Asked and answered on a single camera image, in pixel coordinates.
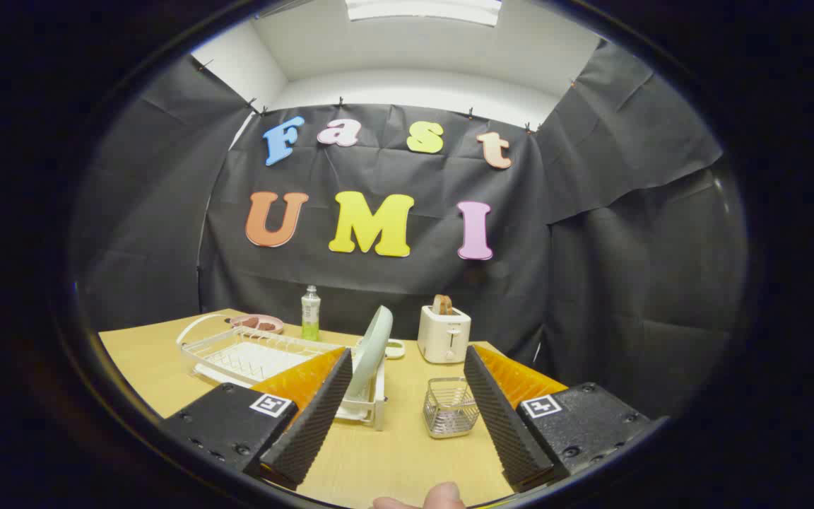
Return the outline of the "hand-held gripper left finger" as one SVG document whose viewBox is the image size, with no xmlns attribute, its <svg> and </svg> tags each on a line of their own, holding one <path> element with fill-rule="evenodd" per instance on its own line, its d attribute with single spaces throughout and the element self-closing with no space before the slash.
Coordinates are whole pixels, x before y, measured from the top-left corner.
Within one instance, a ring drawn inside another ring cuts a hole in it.
<svg viewBox="0 0 814 509">
<path fill-rule="evenodd" d="M 327 351 L 252 387 L 220 383 L 160 429 L 217 467 L 295 490 L 352 378 L 351 351 Z"/>
</svg>

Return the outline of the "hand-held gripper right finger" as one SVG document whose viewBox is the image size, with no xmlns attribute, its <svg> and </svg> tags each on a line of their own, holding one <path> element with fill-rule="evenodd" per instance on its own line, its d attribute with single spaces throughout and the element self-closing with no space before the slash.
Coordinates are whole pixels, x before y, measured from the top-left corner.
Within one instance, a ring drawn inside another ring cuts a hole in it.
<svg viewBox="0 0 814 509">
<path fill-rule="evenodd" d="M 478 346 L 463 371 L 517 493 L 577 476 L 651 432 L 650 418 L 593 382 L 568 387 Z"/>
</svg>

